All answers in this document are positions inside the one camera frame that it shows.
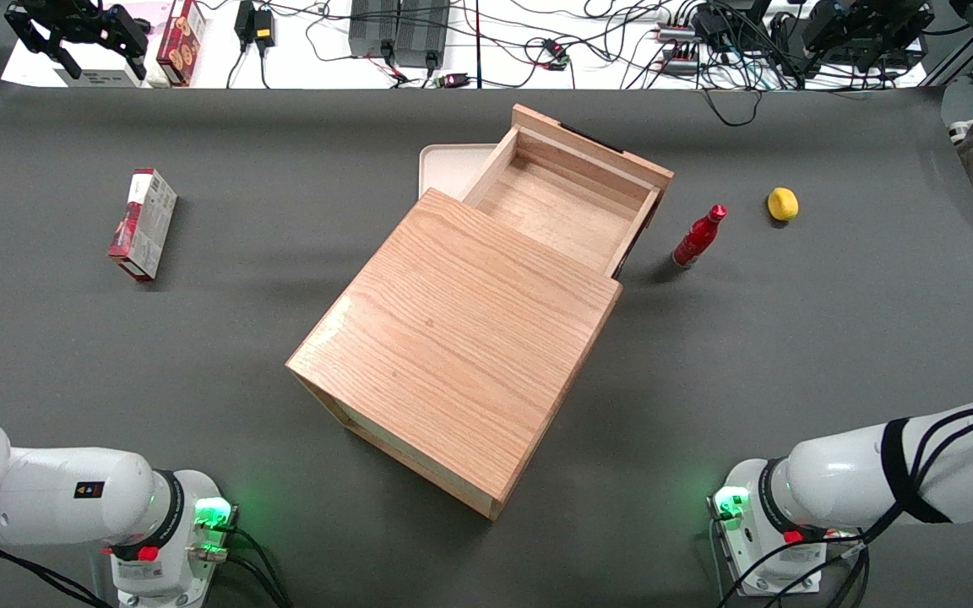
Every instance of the gray mat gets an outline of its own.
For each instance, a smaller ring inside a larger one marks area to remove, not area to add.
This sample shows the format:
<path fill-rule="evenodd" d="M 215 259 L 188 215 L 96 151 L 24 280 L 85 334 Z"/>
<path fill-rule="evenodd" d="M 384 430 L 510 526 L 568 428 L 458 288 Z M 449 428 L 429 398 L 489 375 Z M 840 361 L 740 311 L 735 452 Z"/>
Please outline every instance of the gray mat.
<path fill-rule="evenodd" d="M 734 119 L 753 103 L 715 98 Z M 341 430 L 283 362 L 416 200 L 421 147 L 497 141 L 515 101 L 677 178 L 489 524 Z M 759 112 L 726 128 L 680 92 L 0 84 L 0 424 L 16 446 L 212 474 L 300 605 L 710 607 L 704 496 L 737 461 L 973 400 L 973 195 L 939 93 L 769 94 Z M 105 258 L 138 166 L 182 195 L 152 285 Z M 801 200 L 781 230 L 779 185 Z M 715 203 L 718 242 L 656 282 Z M 88 580 L 78 547 L 22 553 Z M 225 570 L 211 607 L 267 605 Z M 869 593 L 973 605 L 973 524 L 889 531 Z M 0 562 L 0 605 L 68 600 Z"/>

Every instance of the cardboard box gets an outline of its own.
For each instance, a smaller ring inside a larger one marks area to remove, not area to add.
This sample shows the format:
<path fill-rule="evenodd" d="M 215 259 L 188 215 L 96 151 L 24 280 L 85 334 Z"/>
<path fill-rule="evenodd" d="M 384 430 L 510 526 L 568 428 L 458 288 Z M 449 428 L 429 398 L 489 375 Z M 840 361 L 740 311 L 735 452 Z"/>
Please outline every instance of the cardboard box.
<path fill-rule="evenodd" d="M 127 213 L 115 230 L 107 257 L 135 280 L 155 279 L 177 200 L 175 190 L 156 169 L 134 171 Z"/>
<path fill-rule="evenodd" d="M 201 7 L 194 0 L 175 0 L 163 42 L 155 61 L 163 68 L 172 86 L 189 86 L 193 67 L 201 54 L 201 38 L 204 37 L 205 19 Z"/>

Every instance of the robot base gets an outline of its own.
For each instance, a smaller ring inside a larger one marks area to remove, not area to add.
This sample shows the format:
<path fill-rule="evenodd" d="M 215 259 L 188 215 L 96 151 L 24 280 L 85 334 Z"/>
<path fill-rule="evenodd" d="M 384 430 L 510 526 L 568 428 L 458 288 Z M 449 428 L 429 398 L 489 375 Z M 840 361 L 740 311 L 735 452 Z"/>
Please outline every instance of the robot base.
<path fill-rule="evenodd" d="M 216 482 L 197 470 L 177 470 L 184 503 L 182 520 L 169 542 L 161 547 L 153 562 L 123 562 L 111 557 L 111 576 L 118 589 L 120 607 L 190 608 L 200 607 L 209 593 L 215 562 L 189 557 L 192 547 L 219 549 L 227 535 L 196 523 L 199 500 L 220 497 Z M 233 523 L 233 511 L 227 524 Z"/>
<path fill-rule="evenodd" d="M 719 519 L 720 544 L 735 580 L 761 557 L 785 544 L 783 535 L 769 522 L 760 503 L 758 482 L 761 470 L 767 464 L 767 459 L 741 462 L 727 475 L 723 487 L 709 498 L 708 507 Z M 726 512 L 733 517 L 723 520 L 721 514 Z M 775 595 L 808 570 L 825 562 L 826 549 L 824 544 L 807 544 L 781 551 L 753 570 L 742 581 L 738 592 L 742 595 Z M 795 585 L 787 593 L 818 591 L 821 591 L 821 573 L 815 573 L 807 578 L 807 582 Z"/>

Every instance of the power supply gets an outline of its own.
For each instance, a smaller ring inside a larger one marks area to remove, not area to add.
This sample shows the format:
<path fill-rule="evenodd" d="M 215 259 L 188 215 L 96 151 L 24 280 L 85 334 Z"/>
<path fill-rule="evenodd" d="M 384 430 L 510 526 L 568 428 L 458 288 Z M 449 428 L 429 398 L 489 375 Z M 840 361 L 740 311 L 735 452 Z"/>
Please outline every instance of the power supply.
<path fill-rule="evenodd" d="M 445 58 L 451 0 L 403 0 L 395 59 L 401 67 L 438 69 Z"/>
<path fill-rule="evenodd" d="M 397 39 L 399 8 L 400 0 L 351 0 L 351 54 L 389 59 Z"/>

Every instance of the wooden box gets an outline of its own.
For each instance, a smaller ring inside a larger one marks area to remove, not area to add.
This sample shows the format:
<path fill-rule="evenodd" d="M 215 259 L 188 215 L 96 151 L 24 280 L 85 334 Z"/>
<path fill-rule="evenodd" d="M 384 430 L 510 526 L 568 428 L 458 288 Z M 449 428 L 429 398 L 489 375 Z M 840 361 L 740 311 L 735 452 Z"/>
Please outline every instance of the wooden box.
<path fill-rule="evenodd" d="M 495 519 L 671 177 L 517 106 L 464 200 L 427 190 L 287 368 L 349 430 Z"/>

